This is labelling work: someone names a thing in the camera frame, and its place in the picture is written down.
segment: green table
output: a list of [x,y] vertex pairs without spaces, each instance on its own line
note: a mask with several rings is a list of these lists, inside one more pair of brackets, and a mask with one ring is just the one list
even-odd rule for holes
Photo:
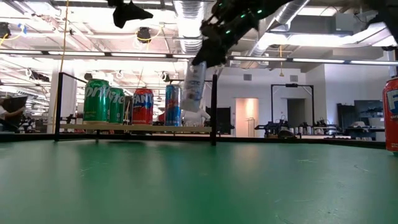
[[0,144],[0,223],[398,223],[398,158],[321,144]]

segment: white bottle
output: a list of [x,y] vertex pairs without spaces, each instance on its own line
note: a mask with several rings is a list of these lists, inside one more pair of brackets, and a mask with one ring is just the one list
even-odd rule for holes
[[182,90],[181,110],[197,112],[200,107],[203,88],[205,87],[206,62],[190,66],[185,76]]

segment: wooden shelf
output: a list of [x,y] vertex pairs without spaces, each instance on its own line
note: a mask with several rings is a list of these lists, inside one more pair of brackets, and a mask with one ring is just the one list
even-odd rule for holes
[[152,125],[115,125],[115,124],[61,124],[65,129],[87,129],[87,130],[125,130],[125,131],[167,131],[179,133],[210,133],[211,127],[173,127]]

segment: red soda can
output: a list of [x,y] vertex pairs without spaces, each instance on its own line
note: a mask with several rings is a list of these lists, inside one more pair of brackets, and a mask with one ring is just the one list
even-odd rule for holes
[[139,88],[132,97],[132,123],[152,124],[154,114],[154,93],[147,88]]
[[398,77],[387,81],[383,104],[386,147],[388,151],[398,152]]

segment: sprite can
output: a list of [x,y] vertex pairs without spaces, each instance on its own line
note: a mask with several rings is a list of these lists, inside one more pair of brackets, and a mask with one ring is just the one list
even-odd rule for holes
[[124,92],[120,88],[111,88],[109,93],[109,123],[123,124]]
[[83,121],[107,123],[109,111],[109,82],[91,79],[86,84]]

